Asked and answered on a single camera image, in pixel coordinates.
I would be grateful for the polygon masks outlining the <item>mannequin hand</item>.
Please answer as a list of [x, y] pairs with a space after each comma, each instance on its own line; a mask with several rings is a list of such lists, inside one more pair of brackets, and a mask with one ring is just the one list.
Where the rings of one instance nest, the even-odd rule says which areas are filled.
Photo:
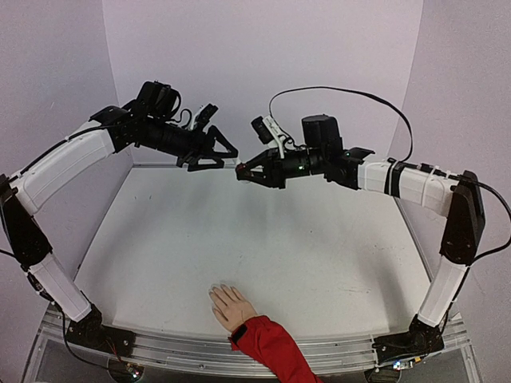
[[230, 333], [258, 315], [253, 305], [234, 286], [213, 286], [208, 295], [216, 320]]

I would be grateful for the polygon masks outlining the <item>red jacket sleeve forearm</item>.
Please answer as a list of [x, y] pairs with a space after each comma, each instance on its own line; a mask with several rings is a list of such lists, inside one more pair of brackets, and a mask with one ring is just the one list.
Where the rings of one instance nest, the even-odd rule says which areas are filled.
[[233, 350], [267, 367], [280, 382], [322, 382], [292, 336], [268, 316], [249, 319], [231, 334], [229, 341]]

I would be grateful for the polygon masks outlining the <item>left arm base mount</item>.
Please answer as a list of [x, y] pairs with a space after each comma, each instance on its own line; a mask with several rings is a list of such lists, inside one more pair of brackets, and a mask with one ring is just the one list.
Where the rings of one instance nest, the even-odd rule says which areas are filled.
[[65, 331], [65, 340], [68, 343], [119, 357], [131, 355], [135, 338], [135, 333], [130, 330], [104, 325], [102, 314], [94, 304], [82, 320], [71, 320]]

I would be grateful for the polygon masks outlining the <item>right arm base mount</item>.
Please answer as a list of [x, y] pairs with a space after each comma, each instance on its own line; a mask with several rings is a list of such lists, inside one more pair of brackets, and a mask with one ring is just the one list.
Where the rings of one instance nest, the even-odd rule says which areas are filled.
[[376, 337], [372, 343], [378, 365], [424, 357], [442, 351], [443, 332], [439, 325], [429, 326], [416, 314], [406, 332]]

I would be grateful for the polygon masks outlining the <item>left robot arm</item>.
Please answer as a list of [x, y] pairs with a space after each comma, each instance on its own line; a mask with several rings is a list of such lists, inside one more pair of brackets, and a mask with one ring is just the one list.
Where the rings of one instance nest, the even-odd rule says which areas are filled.
[[190, 172], [223, 168], [226, 160], [239, 155], [210, 123], [218, 110], [215, 105], [201, 107], [180, 126], [173, 120], [180, 103], [180, 94], [171, 85], [146, 81], [125, 106], [112, 105], [93, 114], [23, 169], [1, 177], [1, 220], [10, 256], [44, 298], [78, 322], [76, 334], [90, 348], [105, 345], [107, 329], [90, 317], [92, 303], [66, 274], [34, 216], [86, 169], [131, 145], [175, 156], [177, 166]]

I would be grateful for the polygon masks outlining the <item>red nail polish bottle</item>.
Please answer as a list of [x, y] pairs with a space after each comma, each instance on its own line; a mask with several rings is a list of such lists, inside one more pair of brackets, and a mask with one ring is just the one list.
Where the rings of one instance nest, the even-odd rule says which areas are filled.
[[242, 163], [236, 166], [236, 178], [240, 181], [246, 180], [249, 175], [249, 171], [247, 170], [247, 165]]

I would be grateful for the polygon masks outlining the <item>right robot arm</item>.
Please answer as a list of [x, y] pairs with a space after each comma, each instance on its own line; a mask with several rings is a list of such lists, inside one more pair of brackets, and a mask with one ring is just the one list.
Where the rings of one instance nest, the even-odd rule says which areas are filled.
[[446, 218], [440, 265], [415, 318], [424, 326], [438, 326], [475, 261], [485, 227], [477, 176], [469, 171], [453, 175], [428, 164], [370, 161], [374, 151], [344, 148], [332, 116], [307, 116], [301, 124], [305, 147], [287, 151], [276, 121], [271, 116], [255, 118], [252, 127], [267, 150], [238, 164], [237, 179], [284, 189], [289, 179], [321, 175], [339, 186], [403, 199]]

